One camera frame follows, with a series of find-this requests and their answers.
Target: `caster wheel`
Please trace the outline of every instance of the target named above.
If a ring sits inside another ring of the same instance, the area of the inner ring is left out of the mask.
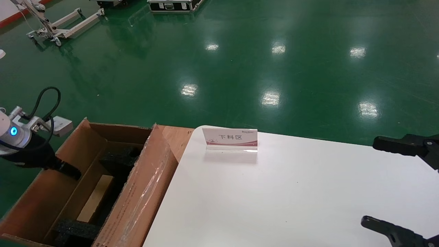
[[[55,44],[56,46],[61,47],[61,41],[58,38],[55,39]]]

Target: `black cable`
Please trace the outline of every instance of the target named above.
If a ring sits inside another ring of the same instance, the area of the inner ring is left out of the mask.
[[[33,116],[35,115],[36,110],[38,109],[38,106],[40,105],[41,97],[49,89],[53,89],[53,90],[55,90],[58,93],[58,98],[56,100],[55,106],[53,106],[52,110],[50,110],[49,113],[47,113],[46,115],[44,115],[41,118],[44,122],[47,122],[49,120],[49,116],[52,115],[52,113],[54,113],[56,108],[58,108],[59,103],[61,102],[61,92],[56,87],[46,87],[46,88],[44,88],[40,92],[40,94],[38,95],[38,98],[36,99],[35,106],[33,107],[32,112],[30,114],[26,114],[25,116],[23,116],[24,119],[31,120],[31,118],[33,118]]]
[[[40,148],[44,147],[47,143],[49,143],[50,139],[52,138],[52,136],[54,134],[54,119],[52,118],[52,116],[49,116],[49,119],[50,119],[50,130],[49,130],[50,135],[44,141],[43,144],[41,144],[41,145],[39,145],[39,146],[37,146],[35,148],[27,149],[27,148],[19,148],[19,147],[13,146],[11,144],[5,143],[4,141],[0,140],[0,145],[3,145],[5,147],[13,149],[13,150],[18,150],[18,151],[33,152],[33,151],[39,150]]]

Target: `cardboard box flap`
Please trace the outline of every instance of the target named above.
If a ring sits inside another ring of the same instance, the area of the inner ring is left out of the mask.
[[[84,175],[106,142],[84,119],[59,148],[57,156],[79,168]],[[57,171],[41,171],[3,217],[0,234],[43,243],[79,182]]]
[[[93,246],[142,246],[177,165],[155,125]]]
[[[91,123],[91,128],[109,142],[128,142],[144,145],[151,133],[150,128],[131,125]]]
[[[76,127],[56,152],[58,158],[78,168],[84,174],[107,140],[91,128],[87,118]]]
[[[12,242],[19,243],[19,244],[21,244],[23,246],[29,246],[29,247],[52,247],[50,245],[45,245],[43,243],[35,243],[35,242],[29,241],[29,240],[26,240],[26,239],[19,238],[17,236],[11,236],[9,234],[3,234],[2,237],[4,239],[10,240]]]

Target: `cardboard box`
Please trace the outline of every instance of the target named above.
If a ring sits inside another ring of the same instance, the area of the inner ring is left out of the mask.
[[[141,154],[93,246],[142,246],[178,162],[157,125],[151,130],[87,119],[57,151],[81,170],[81,179],[41,171],[0,223],[1,238],[30,247],[51,246],[58,220],[75,220],[101,176],[111,175],[99,158],[127,146],[141,148]]]

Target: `pink stripe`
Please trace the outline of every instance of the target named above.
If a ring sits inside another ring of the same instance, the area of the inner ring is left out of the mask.
[[[208,145],[220,145],[220,146],[246,146],[246,147],[256,147],[258,145],[258,141],[245,142],[245,143],[237,143],[237,144],[222,144],[216,142],[206,142]]]

